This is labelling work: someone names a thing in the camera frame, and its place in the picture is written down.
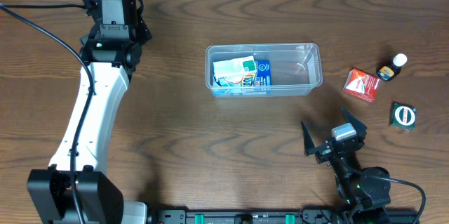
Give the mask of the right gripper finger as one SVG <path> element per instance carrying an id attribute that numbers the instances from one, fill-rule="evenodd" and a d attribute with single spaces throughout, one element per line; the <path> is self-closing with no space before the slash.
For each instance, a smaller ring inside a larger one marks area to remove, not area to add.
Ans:
<path id="1" fill-rule="evenodd" d="M 354 117 L 345 107 L 342 107 L 342 114 L 347 123 L 350 123 L 357 133 L 366 133 L 367 126 Z"/>
<path id="2" fill-rule="evenodd" d="M 302 126 L 303 140 L 304 140 L 304 155 L 310 156 L 315 153 L 316 147 L 315 147 L 315 144 L 314 144 L 313 140 L 311 139 L 309 131 L 303 121 L 301 121 L 301 126 Z"/>

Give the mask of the red white medicine box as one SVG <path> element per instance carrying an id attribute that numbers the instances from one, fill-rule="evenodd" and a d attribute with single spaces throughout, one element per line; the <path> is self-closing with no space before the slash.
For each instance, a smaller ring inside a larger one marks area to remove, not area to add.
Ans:
<path id="1" fill-rule="evenodd" d="M 343 92 L 360 98 L 368 103 L 373 103 L 377 96 L 379 83 L 379 78 L 353 68 L 349 71 Z"/>

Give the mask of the blue fever patch box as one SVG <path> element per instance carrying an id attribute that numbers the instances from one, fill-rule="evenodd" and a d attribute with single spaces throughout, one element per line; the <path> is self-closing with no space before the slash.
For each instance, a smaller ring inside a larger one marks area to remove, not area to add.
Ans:
<path id="1" fill-rule="evenodd" d="M 268 60 L 256 60 L 255 66 L 256 72 L 244 76 L 226 77 L 224 79 L 213 77 L 213 86 L 223 87 L 225 93 L 265 90 L 272 84 L 270 62 Z"/>

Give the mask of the white blue medicine box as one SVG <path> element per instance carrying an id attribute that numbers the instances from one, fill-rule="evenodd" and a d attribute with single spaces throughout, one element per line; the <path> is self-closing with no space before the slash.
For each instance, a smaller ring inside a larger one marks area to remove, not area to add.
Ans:
<path id="1" fill-rule="evenodd" d="M 243 77 L 256 72 L 257 67 L 252 55 L 213 63 L 213 74 L 216 80 Z"/>

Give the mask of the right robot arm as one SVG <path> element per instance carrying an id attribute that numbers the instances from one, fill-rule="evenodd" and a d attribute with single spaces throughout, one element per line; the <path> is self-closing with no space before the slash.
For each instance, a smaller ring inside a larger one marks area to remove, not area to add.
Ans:
<path id="1" fill-rule="evenodd" d="M 347 203 L 330 215 L 331 223 L 389 223 L 385 206 L 391 202 L 389 172 L 382 167 L 362 168 L 356 151 L 364 146 L 367 126 L 343 107 L 345 123 L 332 129 L 324 145 L 316 146 L 304 123 L 304 154 L 333 168 L 337 192 Z"/>

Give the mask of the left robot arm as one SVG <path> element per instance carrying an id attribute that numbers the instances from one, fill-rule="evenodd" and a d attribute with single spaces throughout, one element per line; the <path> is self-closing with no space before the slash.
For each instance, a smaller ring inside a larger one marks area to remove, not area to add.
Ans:
<path id="1" fill-rule="evenodd" d="M 147 223 L 146 203 L 126 201 L 107 177 L 119 104 L 152 34 L 143 0 L 84 0 L 95 24 L 80 39 L 80 85 L 65 135 L 27 190 L 43 223 Z"/>

